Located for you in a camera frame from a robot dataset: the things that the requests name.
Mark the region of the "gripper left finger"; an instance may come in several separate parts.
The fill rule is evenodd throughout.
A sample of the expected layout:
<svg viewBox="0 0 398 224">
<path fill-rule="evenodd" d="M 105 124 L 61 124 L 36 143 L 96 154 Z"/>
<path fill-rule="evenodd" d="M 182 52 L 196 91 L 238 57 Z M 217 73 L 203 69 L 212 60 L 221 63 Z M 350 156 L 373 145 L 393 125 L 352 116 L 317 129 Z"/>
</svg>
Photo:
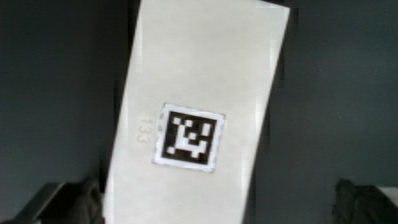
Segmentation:
<svg viewBox="0 0 398 224">
<path fill-rule="evenodd" d="M 48 183 L 7 224 L 107 224 L 98 179 Z"/>
</svg>

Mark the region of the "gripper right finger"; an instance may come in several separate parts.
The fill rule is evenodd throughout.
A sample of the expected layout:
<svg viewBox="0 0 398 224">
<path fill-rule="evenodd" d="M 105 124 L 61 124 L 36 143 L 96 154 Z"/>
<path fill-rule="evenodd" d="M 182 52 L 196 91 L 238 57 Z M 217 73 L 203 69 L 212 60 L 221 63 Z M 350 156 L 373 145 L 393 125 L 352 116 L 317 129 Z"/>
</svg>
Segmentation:
<svg viewBox="0 0 398 224">
<path fill-rule="evenodd" d="M 398 224 L 398 206 L 375 185 L 336 184 L 333 224 Z"/>
</svg>

